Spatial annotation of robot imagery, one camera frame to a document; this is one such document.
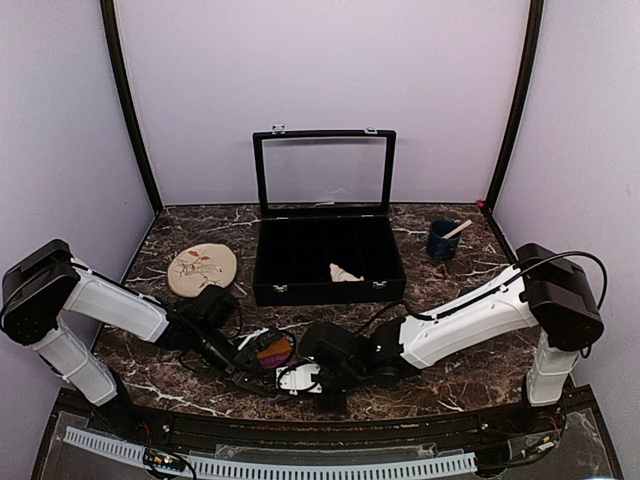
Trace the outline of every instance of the cup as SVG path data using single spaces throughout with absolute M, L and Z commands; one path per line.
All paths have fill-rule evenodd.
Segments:
M 431 223 L 429 237 L 427 238 L 427 253 L 431 258 L 445 261 L 451 260 L 456 256 L 462 232 L 455 234 L 449 239 L 442 238 L 456 227 L 458 227 L 456 222 L 447 220 L 446 218 L 435 220 Z

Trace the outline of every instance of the black frame post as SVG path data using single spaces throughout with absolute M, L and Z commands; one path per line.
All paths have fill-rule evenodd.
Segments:
M 131 146 L 133 147 L 133 153 L 136 157 L 138 168 L 140 169 L 144 187 L 147 190 L 147 196 L 149 197 L 153 211 L 158 215 L 164 207 L 158 186 L 153 177 L 147 151 L 144 148 L 138 117 L 136 116 L 136 110 L 133 105 L 133 96 L 131 95 L 124 57 L 122 56 L 122 45 L 120 44 L 118 21 L 113 0 L 100 0 L 100 9 L 102 10 L 104 34 L 107 39 L 107 47 L 109 48 L 109 57 L 111 58 L 111 69 L 113 70 L 113 77 L 116 81 L 118 96 L 120 97 L 120 107 L 122 108 L 124 121 L 127 124 Z
M 500 196 L 500 190 L 507 175 L 507 168 L 509 167 L 513 147 L 518 136 L 518 129 L 527 100 L 527 92 L 529 91 L 529 83 L 531 82 L 531 73 L 533 72 L 533 61 L 538 46 L 543 7 L 544 0 L 531 0 L 529 5 L 529 20 L 527 21 L 527 31 L 524 37 L 524 47 L 520 60 L 520 70 L 511 103 L 511 111 L 509 112 L 509 120 L 507 121 L 502 146 L 500 147 L 500 154 L 498 155 L 498 161 L 496 162 L 496 168 L 493 172 L 487 198 L 484 201 L 484 208 L 487 209 L 489 213 L 493 212 L 498 197 Z

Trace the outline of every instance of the open box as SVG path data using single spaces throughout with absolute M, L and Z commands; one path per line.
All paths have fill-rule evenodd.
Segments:
M 406 277 L 389 223 L 395 139 L 392 130 L 372 129 L 254 133 L 263 220 L 253 280 L 259 306 L 387 302 L 402 298 Z M 269 144 L 276 144 L 277 151 L 287 151 L 294 158 L 293 163 L 283 162 L 278 155 L 272 160 L 272 165 L 280 164 L 281 170 L 275 177 L 269 175 L 278 185 L 277 191 L 269 192 L 272 203 L 267 198 L 265 168 L 270 165 L 270 160 L 265 161 L 265 146 Z M 384 147 L 379 177 L 371 170 L 374 160 L 369 161 L 367 153 L 363 153 L 362 147 L 368 144 Z M 336 147 L 351 150 L 346 162 L 335 155 Z M 345 163 L 351 164 L 350 172 L 341 168 Z M 364 188 L 355 193 L 333 189 L 338 198 L 327 202 L 323 195 L 328 190 L 317 186 L 327 178 L 342 182 L 341 185 L 355 179 Z M 371 188 L 372 178 L 381 180 L 377 189 Z M 315 192 L 315 199 L 301 203 L 301 189 Z M 332 282 L 332 263 L 356 277 L 364 277 L 364 281 Z

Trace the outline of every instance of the marble tabletop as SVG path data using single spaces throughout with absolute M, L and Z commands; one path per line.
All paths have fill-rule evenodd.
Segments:
M 426 255 L 429 223 L 443 217 L 474 222 L 464 232 L 456 258 L 447 263 Z M 474 205 L 393 204 L 390 220 L 407 275 L 405 299 L 418 311 L 486 283 L 507 266 L 498 242 Z M 192 245 L 222 243 L 238 257 L 238 273 L 229 288 L 240 300 L 245 332 L 277 326 L 299 339 L 314 322 L 331 321 L 355 329 L 380 309 L 381 304 L 256 307 L 251 283 L 259 223 L 257 205 L 168 207 L 149 232 L 126 286 L 175 301 L 178 297 L 166 280 L 171 260 Z M 269 404 L 265 397 L 237 390 L 215 371 L 185 370 L 178 362 L 178 352 L 160 350 L 109 326 L 102 329 L 94 351 L 120 373 L 138 405 L 254 420 L 382 420 L 518 401 L 538 336 L 538 328 L 500 335 L 450 355 L 391 389 L 356 389 L 348 395 L 349 414 L 341 417 L 315 412 L 311 398 Z M 189 354 L 185 360 L 193 368 L 203 369 L 195 355 Z

